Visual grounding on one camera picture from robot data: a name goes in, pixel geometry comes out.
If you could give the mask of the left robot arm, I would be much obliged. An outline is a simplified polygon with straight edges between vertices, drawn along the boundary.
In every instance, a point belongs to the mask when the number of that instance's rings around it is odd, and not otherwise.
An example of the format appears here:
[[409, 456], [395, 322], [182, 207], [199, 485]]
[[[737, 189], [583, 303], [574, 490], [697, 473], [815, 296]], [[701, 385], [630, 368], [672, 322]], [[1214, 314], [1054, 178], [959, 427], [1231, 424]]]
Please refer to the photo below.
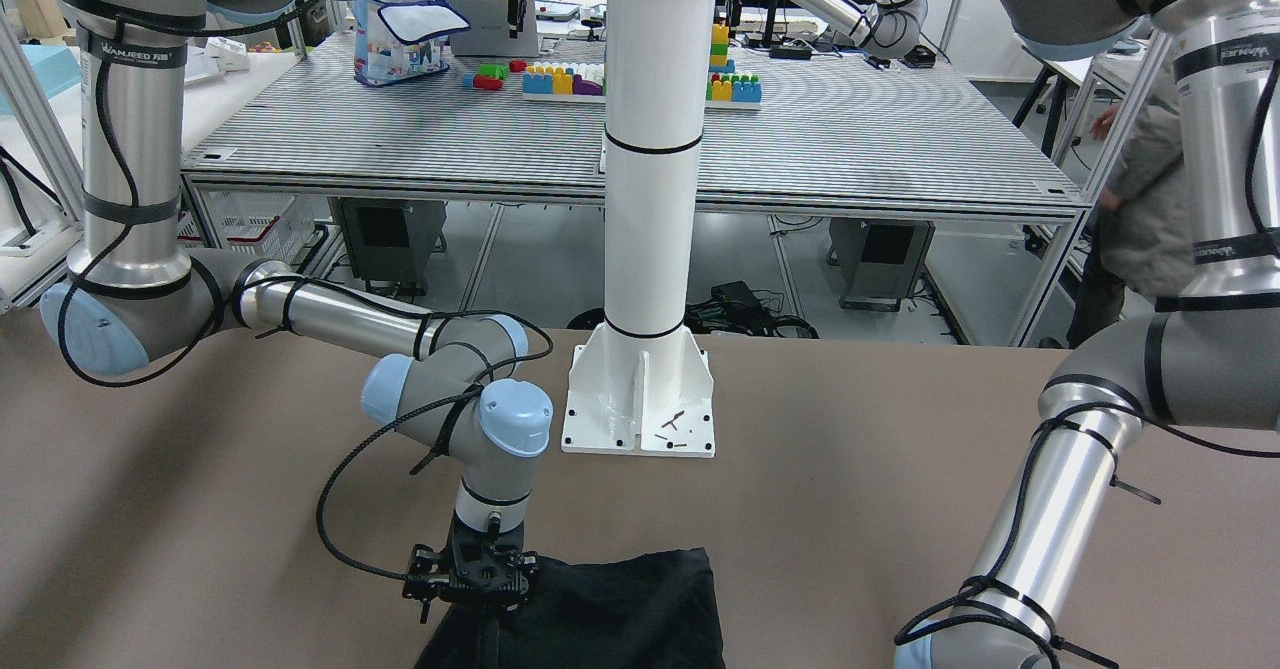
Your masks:
[[1277, 429], [1277, 0], [1000, 0], [1038, 58], [1091, 58], [1149, 17], [1170, 49], [1098, 191], [1041, 423], [959, 592], [895, 636], [897, 668], [1056, 668], [1119, 455], [1143, 429]]

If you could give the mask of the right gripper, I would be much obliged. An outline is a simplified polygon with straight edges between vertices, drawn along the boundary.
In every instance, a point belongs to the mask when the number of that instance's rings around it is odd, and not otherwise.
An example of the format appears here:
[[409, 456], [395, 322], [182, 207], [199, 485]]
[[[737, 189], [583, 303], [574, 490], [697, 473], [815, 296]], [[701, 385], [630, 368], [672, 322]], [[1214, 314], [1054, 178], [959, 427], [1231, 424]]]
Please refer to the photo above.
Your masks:
[[454, 514], [451, 519], [451, 572], [457, 576], [513, 576], [524, 554], [525, 524], [492, 533]]

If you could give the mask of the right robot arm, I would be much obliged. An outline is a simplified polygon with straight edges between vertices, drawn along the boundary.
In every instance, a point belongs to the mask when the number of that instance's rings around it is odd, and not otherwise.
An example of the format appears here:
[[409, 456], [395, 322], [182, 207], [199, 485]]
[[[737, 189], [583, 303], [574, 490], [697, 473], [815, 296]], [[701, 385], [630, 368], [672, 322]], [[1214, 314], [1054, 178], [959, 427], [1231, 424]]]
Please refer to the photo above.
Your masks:
[[525, 514], [552, 405], [515, 379], [535, 327], [506, 313], [430, 313], [294, 272], [287, 255], [180, 240], [180, 130], [191, 40], [218, 12], [243, 35], [300, 13], [294, 0], [59, 0], [76, 22], [84, 116], [83, 239], [40, 299], [64, 363], [92, 385], [157, 377], [229, 327], [289, 333], [378, 356], [364, 409], [461, 460], [445, 547], [416, 547], [407, 595], [513, 592], [539, 568]]

